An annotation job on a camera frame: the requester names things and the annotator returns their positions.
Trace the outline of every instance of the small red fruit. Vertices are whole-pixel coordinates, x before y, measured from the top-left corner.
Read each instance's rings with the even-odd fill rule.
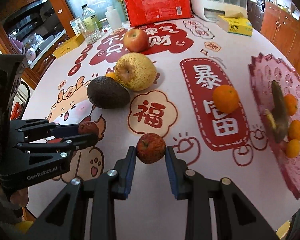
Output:
[[[98,135],[99,128],[94,122],[84,121],[79,124],[78,133],[79,134],[95,133],[96,135]]]
[[[131,29],[123,37],[124,46],[131,52],[142,52],[149,48],[148,35],[140,29]]]
[[[161,136],[155,133],[146,133],[137,143],[137,156],[145,164],[155,163],[165,153],[166,143]]]

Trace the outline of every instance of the wrinkled red fruit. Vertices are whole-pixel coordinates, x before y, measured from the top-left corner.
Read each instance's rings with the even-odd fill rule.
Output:
[[[145,164],[155,163],[165,153],[166,143],[161,136],[155,133],[146,133],[137,143],[137,156]]]
[[[84,121],[79,124],[78,133],[79,134],[95,133],[96,135],[98,135],[99,128],[94,122]]]

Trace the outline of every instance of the table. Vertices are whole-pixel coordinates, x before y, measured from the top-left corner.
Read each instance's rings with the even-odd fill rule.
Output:
[[[73,157],[69,173],[29,188],[30,212],[39,216],[64,182],[74,176],[96,178],[125,157],[144,132],[156,132],[191,169],[210,179],[231,178],[271,227],[279,228],[300,208],[300,200],[287,189],[267,145],[248,65],[259,53],[291,64],[256,30],[252,37],[226,33],[197,17],[141,28],[151,42],[144,54],[158,74],[149,89],[130,93],[130,105],[93,108],[86,95],[88,81],[113,71],[119,57],[128,53],[122,44],[128,25],[56,59],[39,82],[25,119],[48,117],[61,124],[91,119],[97,122],[101,140]],[[213,89],[223,83],[236,88],[242,104],[228,116],[211,102]],[[139,105],[145,106],[146,115],[152,102],[166,107],[161,125],[160,109],[151,109],[154,115],[146,121],[139,113]],[[176,201],[171,194],[164,159],[151,165],[137,160],[129,198],[115,202],[118,239],[184,239],[186,209],[187,202]]]

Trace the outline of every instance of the cartoon dog print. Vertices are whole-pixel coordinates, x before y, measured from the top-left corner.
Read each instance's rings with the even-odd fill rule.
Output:
[[[63,124],[74,124],[84,121],[91,121],[93,106],[87,96],[87,87],[90,81],[83,82],[84,77],[77,80],[76,85],[70,86],[66,91],[61,90],[58,94],[57,102],[51,107],[48,116],[49,122]],[[106,130],[106,120],[101,115],[94,123],[99,128],[98,138],[102,140]],[[61,138],[55,138],[47,143],[60,141]],[[53,180],[62,180],[68,183],[73,178],[89,180],[97,178],[103,172],[104,156],[98,147],[88,147],[83,150],[75,151],[70,163],[70,171],[53,178]]]

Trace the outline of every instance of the barcode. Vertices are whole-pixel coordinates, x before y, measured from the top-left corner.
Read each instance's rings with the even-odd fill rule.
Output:
[[[177,6],[177,15],[182,15],[182,10],[181,10],[181,6]]]

